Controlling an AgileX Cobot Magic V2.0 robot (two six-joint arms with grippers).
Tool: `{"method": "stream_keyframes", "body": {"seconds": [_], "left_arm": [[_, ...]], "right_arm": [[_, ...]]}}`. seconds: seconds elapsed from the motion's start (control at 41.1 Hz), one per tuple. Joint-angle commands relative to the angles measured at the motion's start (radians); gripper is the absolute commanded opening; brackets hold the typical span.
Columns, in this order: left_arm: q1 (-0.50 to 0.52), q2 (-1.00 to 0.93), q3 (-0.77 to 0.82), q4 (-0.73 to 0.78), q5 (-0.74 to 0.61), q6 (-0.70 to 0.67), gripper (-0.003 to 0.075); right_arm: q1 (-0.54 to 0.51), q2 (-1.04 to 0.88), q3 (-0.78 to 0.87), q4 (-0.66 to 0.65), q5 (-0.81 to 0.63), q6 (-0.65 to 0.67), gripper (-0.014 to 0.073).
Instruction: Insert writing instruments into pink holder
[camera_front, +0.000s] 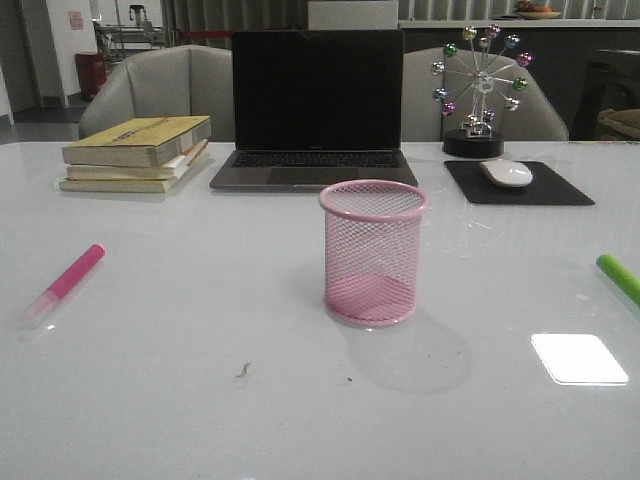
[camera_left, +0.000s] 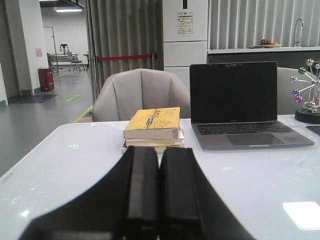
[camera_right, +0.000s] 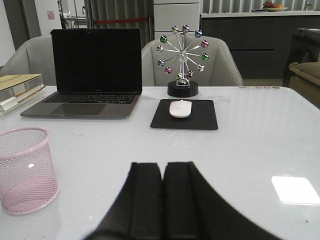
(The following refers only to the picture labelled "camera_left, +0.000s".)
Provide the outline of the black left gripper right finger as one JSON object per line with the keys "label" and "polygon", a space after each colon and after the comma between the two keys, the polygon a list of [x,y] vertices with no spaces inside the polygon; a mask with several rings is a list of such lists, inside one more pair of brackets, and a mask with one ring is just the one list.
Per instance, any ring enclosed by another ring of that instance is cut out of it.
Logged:
{"label": "black left gripper right finger", "polygon": [[211,186],[191,148],[167,148],[159,176],[160,239],[253,239]]}

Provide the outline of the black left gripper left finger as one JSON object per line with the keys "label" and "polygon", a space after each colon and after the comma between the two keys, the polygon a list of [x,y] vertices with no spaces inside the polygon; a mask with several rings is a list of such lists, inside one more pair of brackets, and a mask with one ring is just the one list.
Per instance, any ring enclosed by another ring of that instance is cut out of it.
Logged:
{"label": "black left gripper left finger", "polygon": [[90,189],[34,219],[22,240],[155,240],[158,236],[158,158],[130,147]]}

